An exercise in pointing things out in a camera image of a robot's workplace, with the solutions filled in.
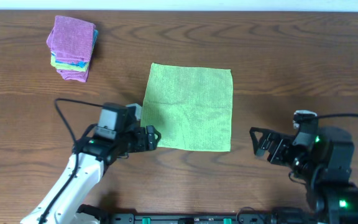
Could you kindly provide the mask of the green microfiber cloth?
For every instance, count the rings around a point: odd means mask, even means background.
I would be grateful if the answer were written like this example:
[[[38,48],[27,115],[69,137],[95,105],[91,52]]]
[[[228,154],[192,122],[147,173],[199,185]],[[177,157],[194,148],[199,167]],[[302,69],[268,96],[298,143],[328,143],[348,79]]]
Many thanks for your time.
[[[153,63],[141,124],[161,133],[160,147],[229,152],[233,91],[230,69]]]

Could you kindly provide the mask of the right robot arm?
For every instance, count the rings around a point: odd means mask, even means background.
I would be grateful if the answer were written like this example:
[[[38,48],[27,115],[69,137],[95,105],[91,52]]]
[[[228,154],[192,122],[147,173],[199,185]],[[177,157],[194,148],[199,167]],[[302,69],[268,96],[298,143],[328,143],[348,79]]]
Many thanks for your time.
[[[321,223],[358,223],[358,187],[350,181],[352,136],[335,127],[300,128],[295,135],[250,129],[254,154],[287,166],[304,180],[306,197]]]

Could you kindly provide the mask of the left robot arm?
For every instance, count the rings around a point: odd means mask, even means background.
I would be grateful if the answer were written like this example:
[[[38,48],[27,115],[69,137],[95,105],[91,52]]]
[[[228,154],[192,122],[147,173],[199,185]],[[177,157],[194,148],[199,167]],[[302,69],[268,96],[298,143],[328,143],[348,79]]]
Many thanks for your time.
[[[99,121],[89,125],[73,146],[73,153],[60,178],[21,222],[109,223],[108,213],[85,205],[83,201],[118,158],[157,148],[161,134],[153,126],[140,126],[141,113],[138,104],[104,104]]]

